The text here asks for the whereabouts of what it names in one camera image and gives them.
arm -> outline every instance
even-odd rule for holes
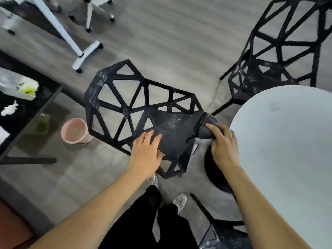
[[[158,145],[162,136],[155,137],[150,145],[153,132],[143,133],[134,141],[124,174],[30,249],[97,248],[122,206],[160,165],[163,154]]]
[[[225,125],[221,125],[224,135],[216,126],[206,126],[216,136],[212,141],[212,155],[234,192],[252,246],[255,249],[310,249],[239,166],[235,133]]]

foot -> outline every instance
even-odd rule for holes
[[[155,185],[156,187],[158,187],[158,177],[157,174],[154,173],[153,176],[151,176],[148,180],[147,180],[149,185]]]
[[[50,9],[50,11],[55,12],[55,13],[60,13],[61,7],[54,0],[52,0],[50,2],[45,1],[45,4]]]
[[[175,204],[178,208],[178,213],[185,207],[187,202],[187,196],[185,193],[181,193],[176,199],[173,200],[173,204]]]

human hand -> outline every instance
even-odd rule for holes
[[[154,130],[148,133],[144,132],[132,145],[127,172],[141,180],[148,179],[156,172],[164,155],[158,149],[162,134],[156,136],[150,145],[153,133]]]
[[[212,156],[215,163],[224,173],[229,168],[239,166],[239,147],[234,131],[226,125],[220,125],[224,131],[221,131],[212,124],[206,124],[206,127],[214,134],[215,140],[212,140]]]

person's left hand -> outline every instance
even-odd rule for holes
[[[154,130],[144,132],[132,145],[127,172],[139,176],[142,180],[148,179],[156,172],[164,155],[158,149],[162,134],[156,136],[150,145],[153,133]]]

black pants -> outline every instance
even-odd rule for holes
[[[110,228],[99,249],[108,248],[185,248],[197,249],[189,222],[178,215],[174,204],[161,205],[161,194],[151,185]],[[157,222],[160,240],[157,243],[152,226],[158,211]]]

